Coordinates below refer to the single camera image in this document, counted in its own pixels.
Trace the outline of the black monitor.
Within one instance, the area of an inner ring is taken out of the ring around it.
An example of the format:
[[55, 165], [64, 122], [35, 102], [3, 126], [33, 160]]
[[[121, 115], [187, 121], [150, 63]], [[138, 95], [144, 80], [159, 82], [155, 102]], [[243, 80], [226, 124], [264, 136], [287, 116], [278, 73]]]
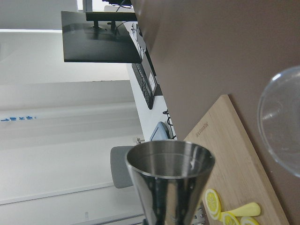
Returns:
[[141, 56], [124, 25], [136, 21], [135, 13], [62, 11], [64, 61], [141, 63]]

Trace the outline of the yellow plastic knife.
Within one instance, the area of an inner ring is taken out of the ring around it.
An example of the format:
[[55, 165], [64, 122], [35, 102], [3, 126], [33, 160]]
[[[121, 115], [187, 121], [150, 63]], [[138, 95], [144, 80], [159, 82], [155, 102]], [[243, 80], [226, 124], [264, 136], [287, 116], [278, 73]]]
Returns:
[[261, 214], [261, 207], [259, 204], [251, 202], [228, 212], [235, 217], [255, 217]]

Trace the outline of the bamboo cutting board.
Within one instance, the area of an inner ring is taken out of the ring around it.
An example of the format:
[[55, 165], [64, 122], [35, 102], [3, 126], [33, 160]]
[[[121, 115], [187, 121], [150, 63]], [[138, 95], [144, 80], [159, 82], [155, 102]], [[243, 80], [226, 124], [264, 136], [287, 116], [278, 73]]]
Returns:
[[289, 222], [228, 95], [221, 95], [186, 136], [185, 141], [207, 148], [216, 162], [206, 188], [218, 193], [221, 210], [255, 202], [261, 225]]

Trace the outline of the grey office chair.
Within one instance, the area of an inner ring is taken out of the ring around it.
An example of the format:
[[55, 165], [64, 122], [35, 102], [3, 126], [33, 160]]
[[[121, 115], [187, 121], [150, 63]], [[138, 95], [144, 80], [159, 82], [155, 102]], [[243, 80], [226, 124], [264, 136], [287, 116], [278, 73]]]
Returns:
[[133, 186], [125, 161], [128, 151], [132, 148], [133, 146], [116, 146], [110, 151], [112, 180], [116, 188]]

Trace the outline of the steel jigger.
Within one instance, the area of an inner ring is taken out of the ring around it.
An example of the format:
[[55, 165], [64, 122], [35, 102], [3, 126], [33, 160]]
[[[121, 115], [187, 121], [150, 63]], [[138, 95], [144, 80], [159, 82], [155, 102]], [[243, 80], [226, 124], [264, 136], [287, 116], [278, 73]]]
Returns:
[[126, 154], [126, 166], [149, 225], [190, 225], [215, 164], [206, 148], [151, 141]]

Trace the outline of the black keyboard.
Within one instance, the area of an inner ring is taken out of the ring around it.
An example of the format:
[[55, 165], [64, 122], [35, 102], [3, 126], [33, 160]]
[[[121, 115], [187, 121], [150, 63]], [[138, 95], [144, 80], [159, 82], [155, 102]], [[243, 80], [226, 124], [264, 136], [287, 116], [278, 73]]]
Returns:
[[142, 64], [139, 63], [132, 63], [132, 69], [134, 71], [135, 77], [142, 91], [142, 94], [145, 98], [146, 104], [148, 108], [151, 110], [153, 108], [154, 96], [151, 92], [150, 84], [146, 77], [146, 73], [143, 69], [143, 66]]

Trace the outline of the clear wine glass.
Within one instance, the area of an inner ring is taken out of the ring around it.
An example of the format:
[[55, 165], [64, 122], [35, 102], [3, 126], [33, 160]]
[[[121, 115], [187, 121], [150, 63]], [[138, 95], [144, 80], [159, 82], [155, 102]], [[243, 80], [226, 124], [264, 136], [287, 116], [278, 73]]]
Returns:
[[300, 67], [279, 72], [264, 88], [257, 124], [266, 149], [292, 175], [300, 175]]

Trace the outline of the teach pendant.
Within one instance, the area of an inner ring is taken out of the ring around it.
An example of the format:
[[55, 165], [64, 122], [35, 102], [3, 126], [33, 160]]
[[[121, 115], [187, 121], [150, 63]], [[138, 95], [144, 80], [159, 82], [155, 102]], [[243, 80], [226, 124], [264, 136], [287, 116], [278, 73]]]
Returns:
[[150, 141], [160, 141], [170, 139], [170, 134], [167, 126], [164, 122], [158, 122], [152, 135], [150, 136]]

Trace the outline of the lemon slice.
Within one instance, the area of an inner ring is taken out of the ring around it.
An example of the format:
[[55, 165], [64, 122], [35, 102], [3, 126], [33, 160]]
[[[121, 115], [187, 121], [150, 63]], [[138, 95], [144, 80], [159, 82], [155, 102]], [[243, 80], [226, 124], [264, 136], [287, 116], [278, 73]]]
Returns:
[[240, 225], [238, 219], [230, 212], [222, 212], [221, 219], [223, 225]]
[[242, 217], [240, 225], [259, 225], [259, 223], [252, 217]]
[[205, 203], [211, 218], [219, 220], [221, 218], [221, 204], [216, 190], [211, 188], [206, 190]]

